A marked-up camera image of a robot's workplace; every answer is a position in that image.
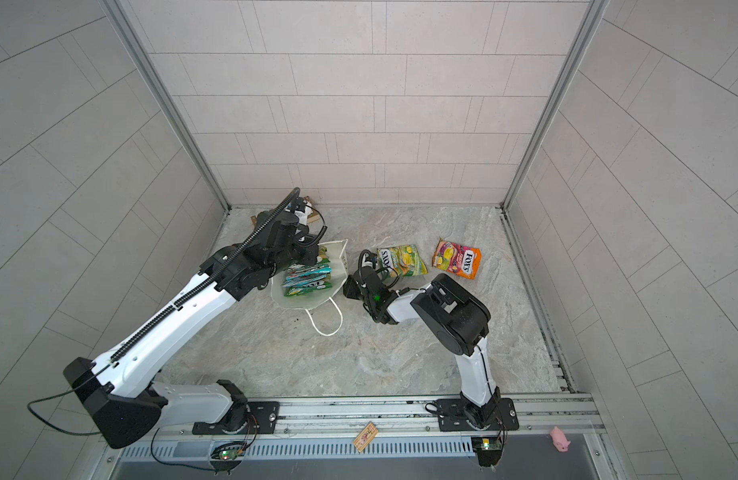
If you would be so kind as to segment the white paper bag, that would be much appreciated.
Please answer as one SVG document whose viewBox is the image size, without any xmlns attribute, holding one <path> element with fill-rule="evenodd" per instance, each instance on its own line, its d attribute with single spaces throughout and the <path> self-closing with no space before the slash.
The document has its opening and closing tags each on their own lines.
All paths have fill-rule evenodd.
<svg viewBox="0 0 738 480">
<path fill-rule="evenodd" d="M 334 297 L 348 279 L 348 243 L 347 239 L 320 243 L 314 266 L 293 265 L 271 280 L 273 301 L 284 309 L 303 310 L 316 332 L 324 337 L 334 336 L 344 324 L 344 315 Z M 321 331 L 313 317 L 313 311 L 326 303 L 336 309 L 340 320 L 337 329 L 330 333 Z"/>
</svg>

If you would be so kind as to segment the green yellow Fox's candy bag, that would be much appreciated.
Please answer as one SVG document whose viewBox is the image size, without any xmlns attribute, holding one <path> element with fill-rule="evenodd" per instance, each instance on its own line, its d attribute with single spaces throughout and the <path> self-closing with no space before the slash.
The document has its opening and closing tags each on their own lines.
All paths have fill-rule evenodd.
<svg viewBox="0 0 738 480">
<path fill-rule="evenodd" d="M 379 248 L 377 254 L 382 266 L 392 278 L 428 274 L 427 266 L 416 245 Z"/>
</svg>

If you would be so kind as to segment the orange Fox's candy bag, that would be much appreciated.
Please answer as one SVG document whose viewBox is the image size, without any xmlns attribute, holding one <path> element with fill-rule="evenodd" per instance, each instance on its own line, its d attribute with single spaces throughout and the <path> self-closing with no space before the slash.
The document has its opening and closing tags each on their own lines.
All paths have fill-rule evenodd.
<svg viewBox="0 0 738 480">
<path fill-rule="evenodd" d="M 473 280 L 477 276 L 481 260 L 480 249 L 440 239 L 432 264 L 442 271 Z"/>
</svg>

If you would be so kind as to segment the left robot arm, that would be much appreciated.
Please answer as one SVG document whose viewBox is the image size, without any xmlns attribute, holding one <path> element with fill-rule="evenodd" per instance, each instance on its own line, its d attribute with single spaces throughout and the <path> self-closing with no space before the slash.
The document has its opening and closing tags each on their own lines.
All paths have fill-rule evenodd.
<svg viewBox="0 0 738 480">
<path fill-rule="evenodd" d="M 95 359 L 79 357 L 63 374 L 113 449 L 128 447 L 155 428 L 196 424 L 208 433 L 250 427 L 248 400 L 233 382 L 169 385 L 162 367 L 201 329 L 294 264 L 313 265 L 324 234 L 311 233 L 314 209 L 297 190 L 257 216 L 242 242 L 217 250 L 157 314 Z"/>
</svg>

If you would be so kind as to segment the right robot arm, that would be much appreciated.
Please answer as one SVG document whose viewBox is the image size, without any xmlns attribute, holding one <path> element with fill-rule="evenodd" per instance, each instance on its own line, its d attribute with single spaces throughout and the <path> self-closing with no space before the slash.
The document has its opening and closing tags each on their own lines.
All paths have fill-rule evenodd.
<svg viewBox="0 0 738 480">
<path fill-rule="evenodd" d="M 360 267 L 343 286 L 345 297 L 362 302 L 377 323 L 423 322 L 456 360 L 460 397 L 429 402 L 443 431 L 517 431 L 513 400 L 501 394 L 488 356 L 491 313 L 486 305 L 447 274 L 430 284 L 395 290 L 382 271 Z"/>
</svg>

